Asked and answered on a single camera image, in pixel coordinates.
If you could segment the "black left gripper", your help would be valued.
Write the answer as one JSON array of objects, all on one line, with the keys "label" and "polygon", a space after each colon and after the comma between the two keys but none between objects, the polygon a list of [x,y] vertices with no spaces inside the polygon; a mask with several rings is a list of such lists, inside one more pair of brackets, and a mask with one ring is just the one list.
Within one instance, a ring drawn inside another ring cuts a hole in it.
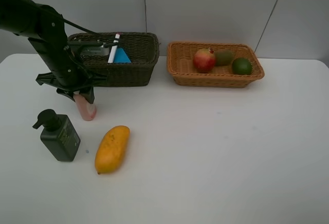
[{"label": "black left gripper", "polygon": [[95,100],[94,87],[107,80],[107,77],[89,71],[75,57],[71,48],[66,46],[62,49],[44,47],[36,50],[44,61],[49,73],[41,73],[36,81],[39,85],[47,84],[56,87],[56,92],[75,102],[74,93],[81,89],[83,96],[89,104]]}]

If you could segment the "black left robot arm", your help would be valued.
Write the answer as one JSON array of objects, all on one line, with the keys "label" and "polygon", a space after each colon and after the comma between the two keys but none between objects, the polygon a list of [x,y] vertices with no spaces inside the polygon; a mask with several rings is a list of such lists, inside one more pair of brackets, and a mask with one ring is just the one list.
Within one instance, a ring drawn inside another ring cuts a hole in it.
[{"label": "black left robot arm", "polygon": [[101,76],[89,71],[80,58],[82,48],[72,48],[65,32],[65,19],[48,5],[32,0],[1,0],[1,29],[24,36],[50,70],[36,82],[73,98],[75,92],[88,103],[95,100],[94,85]]}]

